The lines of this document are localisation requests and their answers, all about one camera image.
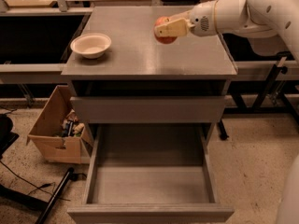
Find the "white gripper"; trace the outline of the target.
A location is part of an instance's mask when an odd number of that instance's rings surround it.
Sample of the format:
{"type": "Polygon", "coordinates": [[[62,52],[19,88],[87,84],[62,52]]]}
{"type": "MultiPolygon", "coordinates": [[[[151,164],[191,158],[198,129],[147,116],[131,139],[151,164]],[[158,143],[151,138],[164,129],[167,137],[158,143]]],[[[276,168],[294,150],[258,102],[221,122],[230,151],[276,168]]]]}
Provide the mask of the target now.
{"type": "Polygon", "coordinates": [[[155,22],[154,33],[162,38],[185,36],[190,30],[197,36],[215,35],[216,4],[216,1],[200,3],[191,11],[184,11],[168,18],[161,17],[155,22]]]}

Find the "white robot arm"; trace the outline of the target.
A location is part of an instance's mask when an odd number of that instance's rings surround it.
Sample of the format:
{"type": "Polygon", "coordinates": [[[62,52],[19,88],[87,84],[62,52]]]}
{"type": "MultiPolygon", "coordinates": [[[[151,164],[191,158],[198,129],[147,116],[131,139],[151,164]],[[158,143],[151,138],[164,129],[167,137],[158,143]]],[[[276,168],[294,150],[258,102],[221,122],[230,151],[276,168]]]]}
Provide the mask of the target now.
{"type": "MultiPolygon", "coordinates": [[[[278,35],[299,60],[299,0],[217,0],[156,21],[154,34],[164,42],[192,32],[197,36],[278,35]]],[[[225,224],[299,224],[299,155],[272,150],[244,154],[221,180],[236,215],[225,224]]]]}

